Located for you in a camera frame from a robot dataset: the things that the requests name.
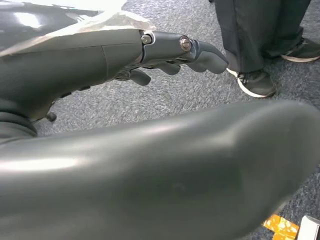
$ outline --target black sneaker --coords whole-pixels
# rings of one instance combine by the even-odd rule
[[[302,38],[291,50],[281,55],[283,59],[295,63],[308,63],[320,59],[320,44]]]
[[[248,73],[235,72],[228,68],[226,70],[235,76],[242,91],[254,98],[271,97],[277,91],[270,75],[264,70]]]

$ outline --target dark trousers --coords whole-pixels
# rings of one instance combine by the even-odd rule
[[[311,0],[214,0],[229,68],[262,69],[301,40],[300,23]]]

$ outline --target joint screw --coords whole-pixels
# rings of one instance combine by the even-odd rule
[[[180,46],[182,50],[189,52],[191,49],[191,42],[187,36],[182,36],[180,39]]]
[[[141,41],[143,44],[150,44],[152,42],[152,39],[150,35],[143,35],[141,37]]]

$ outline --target gray carpet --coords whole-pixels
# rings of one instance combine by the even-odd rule
[[[207,0],[128,0],[124,7],[151,19],[158,30],[187,34],[223,50],[214,4]],[[320,0],[312,0],[303,22],[305,37],[320,43]],[[281,59],[266,63],[277,82],[275,99],[299,100],[320,108],[320,61],[290,63]],[[52,110],[57,120],[36,124],[40,135],[106,127],[120,123],[178,115],[223,104],[250,101],[234,78],[226,73],[195,73],[183,67],[177,76],[159,70],[149,72],[146,87],[132,82],[112,81],[57,102]],[[281,215],[300,224],[303,215],[320,219],[320,168],[299,189]],[[260,227],[245,239],[271,240],[272,233]]]

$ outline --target orange tape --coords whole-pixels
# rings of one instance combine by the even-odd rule
[[[275,214],[263,222],[263,226],[274,232],[272,240],[294,240],[299,230],[299,226]]]

